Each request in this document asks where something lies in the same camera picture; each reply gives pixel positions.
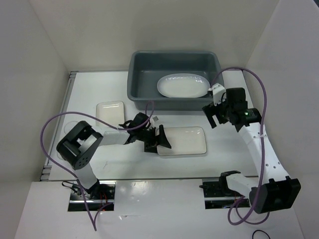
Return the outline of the large oval white plate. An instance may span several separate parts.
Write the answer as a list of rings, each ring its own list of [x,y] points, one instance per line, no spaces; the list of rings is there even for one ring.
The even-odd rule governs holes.
[[[158,80],[158,92],[168,98],[200,98],[207,94],[209,81],[200,75],[177,73]]]

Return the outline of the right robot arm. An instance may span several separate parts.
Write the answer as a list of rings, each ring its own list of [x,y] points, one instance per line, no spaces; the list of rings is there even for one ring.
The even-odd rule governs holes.
[[[231,123],[246,143],[256,169],[259,182],[237,170],[221,173],[218,190],[224,196],[237,192],[249,199],[257,214],[292,207],[301,184],[292,179],[283,168],[267,137],[262,116],[256,108],[249,108],[243,88],[225,89],[215,84],[208,89],[213,102],[203,107],[212,128]]]

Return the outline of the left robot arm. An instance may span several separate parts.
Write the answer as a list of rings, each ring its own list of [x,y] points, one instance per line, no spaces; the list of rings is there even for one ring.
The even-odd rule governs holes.
[[[92,127],[86,121],[78,122],[58,143],[56,149],[61,157],[67,161],[82,188],[81,193],[88,199],[96,199],[106,193],[99,179],[93,173],[90,161],[100,146],[126,145],[141,141],[144,143],[144,152],[157,153],[157,147],[163,146],[171,149],[163,125],[157,129],[150,122],[146,125],[131,130],[141,121],[128,120],[119,125],[117,130],[107,127]]]

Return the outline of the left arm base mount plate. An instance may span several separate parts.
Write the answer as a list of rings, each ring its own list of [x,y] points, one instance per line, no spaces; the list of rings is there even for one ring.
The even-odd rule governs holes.
[[[83,196],[76,182],[63,181],[61,184],[63,187],[70,189],[68,211],[86,211]],[[101,209],[102,211],[113,211],[116,182],[101,181],[100,185],[102,186],[102,192],[94,193],[93,196],[84,191],[88,208],[90,211],[98,211],[99,209]]]

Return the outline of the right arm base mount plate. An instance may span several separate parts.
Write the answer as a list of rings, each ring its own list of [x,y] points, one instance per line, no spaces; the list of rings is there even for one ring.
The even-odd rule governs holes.
[[[203,191],[206,209],[229,209],[235,201],[242,197],[234,191],[224,193],[217,178],[203,179],[199,188]]]

